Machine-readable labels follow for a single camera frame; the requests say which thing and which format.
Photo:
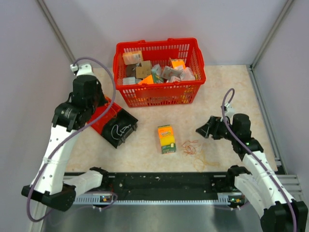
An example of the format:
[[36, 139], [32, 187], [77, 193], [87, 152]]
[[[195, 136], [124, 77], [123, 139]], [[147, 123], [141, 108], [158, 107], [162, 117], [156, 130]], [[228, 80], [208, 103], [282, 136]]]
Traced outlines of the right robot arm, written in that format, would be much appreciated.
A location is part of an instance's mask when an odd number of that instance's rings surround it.
[[304, 232], [308, 207], [297, 201], [283, 186], [270, 167], [260, 143], [252, 137], [251, 121], [246, 114], [235, 114], [224, 121], [211, 116], [196, 132], [204, 138], [226, 139], [243, 166], [231, 166], [225, 185], [230, 191], [239, 190], [255, 209], [265, 232]]

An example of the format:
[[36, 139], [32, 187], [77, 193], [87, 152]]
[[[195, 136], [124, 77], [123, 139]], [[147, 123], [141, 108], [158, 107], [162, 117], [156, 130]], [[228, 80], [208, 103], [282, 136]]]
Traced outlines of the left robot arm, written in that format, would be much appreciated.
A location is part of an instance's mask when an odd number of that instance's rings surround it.
[[32, 183], [22, 188], [23, 196], [65, 212], [76, 197], [87, 191], [108, 189], [107, 171], [97, 167], [69, 181], [63, 180], [77, 132], [90, 120], [96, 108], [106, 102], [101, 84], [94, 75], [82, 74], [74, 79], [68, 100], [55, 109], [50, 141], [40, 170]]

